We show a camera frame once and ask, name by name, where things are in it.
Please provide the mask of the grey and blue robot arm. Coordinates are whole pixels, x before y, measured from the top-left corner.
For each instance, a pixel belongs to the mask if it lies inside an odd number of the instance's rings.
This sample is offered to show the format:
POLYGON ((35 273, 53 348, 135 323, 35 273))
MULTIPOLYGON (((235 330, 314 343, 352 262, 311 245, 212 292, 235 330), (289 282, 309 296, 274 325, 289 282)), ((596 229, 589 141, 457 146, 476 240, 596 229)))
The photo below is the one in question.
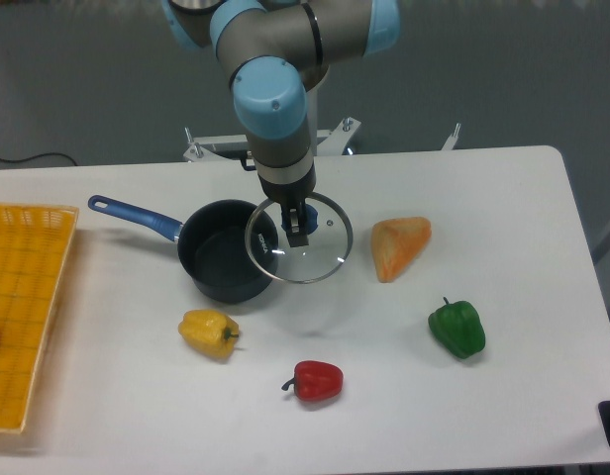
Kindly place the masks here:
POLYGON ((165 1, 173 33, 212 48, 290 246, 308 242, 316 174, 307 93, 334 62, 391 48, 395 1, 165 1))

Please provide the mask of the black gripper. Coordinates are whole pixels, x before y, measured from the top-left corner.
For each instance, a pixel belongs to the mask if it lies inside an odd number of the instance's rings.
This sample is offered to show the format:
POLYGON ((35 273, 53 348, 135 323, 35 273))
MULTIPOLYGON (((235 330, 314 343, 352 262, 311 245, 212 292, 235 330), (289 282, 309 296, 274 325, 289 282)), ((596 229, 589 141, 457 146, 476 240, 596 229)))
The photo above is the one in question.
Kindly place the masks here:
POLYGON ((276 184, 259 177, 261 189, 272 202, 281 205, 281 226, 291 247, 302 247, 308 240, 308 211, 304 201, 316 185, 316 172, 288 184, 276 184))

